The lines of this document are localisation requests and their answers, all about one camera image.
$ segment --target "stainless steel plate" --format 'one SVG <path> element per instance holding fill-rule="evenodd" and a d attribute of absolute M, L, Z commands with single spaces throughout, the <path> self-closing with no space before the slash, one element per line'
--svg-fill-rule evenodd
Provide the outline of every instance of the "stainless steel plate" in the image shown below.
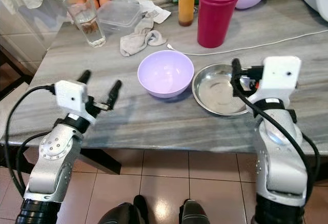
<path fill-rule="evenodd" d="M 244 102 L 233 97 L 230 84 L 232 67 L 212 64 L 201 69 L 193 78 L 192 91 L 196 101 L 206 110 L 224 116 L 247 112 Z"/>

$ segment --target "drinking glass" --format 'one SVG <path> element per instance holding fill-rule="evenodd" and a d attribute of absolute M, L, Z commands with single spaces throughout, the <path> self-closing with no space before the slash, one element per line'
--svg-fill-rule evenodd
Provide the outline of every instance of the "drinking glass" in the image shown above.
<path fill-rule="evenodd" d="M 64 0 L 64 4 L 90 46 L 100 47 L 105 44 L 106 38 L 99 26 L 93 0 Z"/>

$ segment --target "tiled floor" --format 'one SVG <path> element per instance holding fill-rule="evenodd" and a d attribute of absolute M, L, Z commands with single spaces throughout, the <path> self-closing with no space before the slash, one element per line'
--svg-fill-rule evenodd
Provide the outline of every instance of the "tiled floor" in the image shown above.
<path fill-rule="evenodd" d="M 255 211 L 256 157 L 185 151 L 108 150 L 122 175 L 108 175 L 81 161 L 58 214 L 60 224 L 97 224 L 111 208 L 145 196 L 150 224 L 178 224 L 187 198 L 202 204 L 212 224 L 249 224 Z M 0 224 L 14 224 L 22 199 L 0 168 Z M 306 206 L 306 224 L 328 219 L 328 181 L 314 188 Z"/>

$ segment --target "sauce bottle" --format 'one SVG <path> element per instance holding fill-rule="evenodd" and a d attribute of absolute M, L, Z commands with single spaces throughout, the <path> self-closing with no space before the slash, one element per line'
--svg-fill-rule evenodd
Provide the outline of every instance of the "sauce bottle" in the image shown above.
<path fill-rule="evenodd" d="M 193 23 L 194 19 L 194 1 L 179 0 L 179 24 L 187 27 Z"/>

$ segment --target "marble table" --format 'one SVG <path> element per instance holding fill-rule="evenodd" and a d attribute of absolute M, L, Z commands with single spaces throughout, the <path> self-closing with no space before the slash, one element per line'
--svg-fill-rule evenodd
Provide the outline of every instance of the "marble table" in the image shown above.
<path fill-rule="evenodd" d="M 328 29 L 328 23 L 302 0 L 263 0 L 257 6 L 235 11 L 227 37 L 216 49 L 201 47 L 196 40 L 197 15 L 190 27 L 181 27 L 177 7 L 171 16 L 155 25 L 168 43 L 182 52 L 209 53 L 275 42 L 281 39 Z M 115 110 L 102 112 L 97 124 L 85 134 L 83 148 L 172 149 L 231 153 L 253 153 L 254 119 L 245 114 L 234 118 L 214 116 L 201 108 L 191 88 L 172 100 L 150 96 L 139 84 L 137 68 L 149 54 L 165 50 L 166 45 L 148 46 L 123 57 L 119 52 L 120 34 L 107 37 L 103 47 L 91 48 L 73 26 L 63 25 L 45 56 L 30 87 L 51 84 L 61 79 L 76 79 L 90 69 L 89 95 L 98 101 L 115 80 L 123 87 Z M 328 32 L 283 43 L 211 56 L 190 56 L 195 71 L 212 63 L 230 63 L 239 57 L 243 66 L 259 65 L 267 56 L 296 55 L 302 59 L 298 90 L 291 108 L 298 126 L 311 137 L 321 154 L 328 155 Z M 51 129 L 64 113 L 47 91 L 30 95 L 17 109 L 10 142 L 20 145 L 29 135 Z M 39 140 L 30 142 L 38 145 Z M 307 143 L 306 154 L 312 154 Z"/>

